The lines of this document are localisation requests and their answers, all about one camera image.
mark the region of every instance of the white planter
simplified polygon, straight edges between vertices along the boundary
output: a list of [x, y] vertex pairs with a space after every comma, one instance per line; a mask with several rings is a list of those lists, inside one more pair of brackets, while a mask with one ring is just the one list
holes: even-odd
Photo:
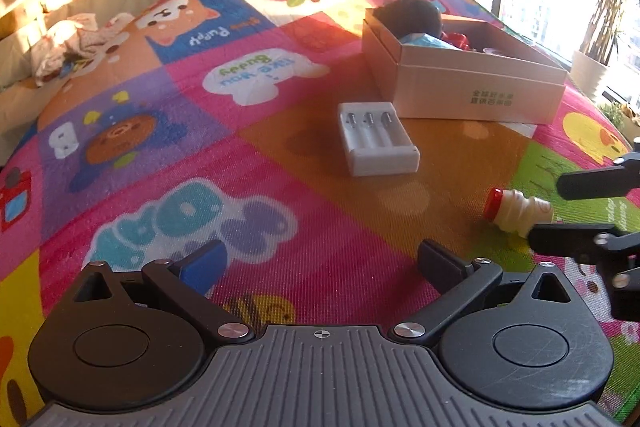
[[630, 144], [633, 144], [634, 138], [640, 136], [640, 127], [633, 123], [633, 121], [628, 116], [623, 115], [622, 121], [624, 122], [625, 126], [625, 130], [622, 134], [627, 140], [629, 140]]
[[595, 102], [596, 96], [602, 91], [598, 87], [607, 73], [607, 69], [606, 66], [584, 53], [574, 52], [574, 61], [569, 76], [588, 99]]

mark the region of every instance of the cardboard box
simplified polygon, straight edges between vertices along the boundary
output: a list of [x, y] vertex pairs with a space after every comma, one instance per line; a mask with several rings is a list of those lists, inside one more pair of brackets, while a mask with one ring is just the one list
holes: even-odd
[[552, 123], [566, 71], [495, 26], [442, 18], [444, 31], [509, 57], [401, 44], [368, 9], [362, 50], [383, 100], [402, 118]]

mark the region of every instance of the white box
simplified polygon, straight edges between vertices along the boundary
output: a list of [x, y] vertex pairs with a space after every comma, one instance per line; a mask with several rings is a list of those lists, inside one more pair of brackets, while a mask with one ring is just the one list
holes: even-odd
[[552, 123], [566, 71], [488, 22], [443, 16], [444, 31], [509, 56], [401, 44], [367, 10], [362, 51], [383, 100], [401, 118]]
[[390, 102], [341, 103], [340, 135], [352, 176], [416, 172], [420, 151]]

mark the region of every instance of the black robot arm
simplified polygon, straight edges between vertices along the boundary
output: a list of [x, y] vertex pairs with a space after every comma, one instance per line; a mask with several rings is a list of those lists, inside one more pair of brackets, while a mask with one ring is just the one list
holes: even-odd
[[[626, 196], [640, 187], [640, 139], [634, 152], [611, 167], [562, 174], [556, 184], [565, 200]], [[596, 267], [611, 303], [611, 315], [640, 322], [640, 232], [628, 233], [612, 224], [553, 223], [536, 225], [529, 246], [540, 255], [572, 257]]]

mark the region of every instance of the white battery charger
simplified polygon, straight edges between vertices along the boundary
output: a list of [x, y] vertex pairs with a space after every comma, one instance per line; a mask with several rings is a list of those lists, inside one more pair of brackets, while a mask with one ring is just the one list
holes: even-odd
[[340, 135], [351, 176], [416, 172], [420, 151], [390, 102], [338, 105]]

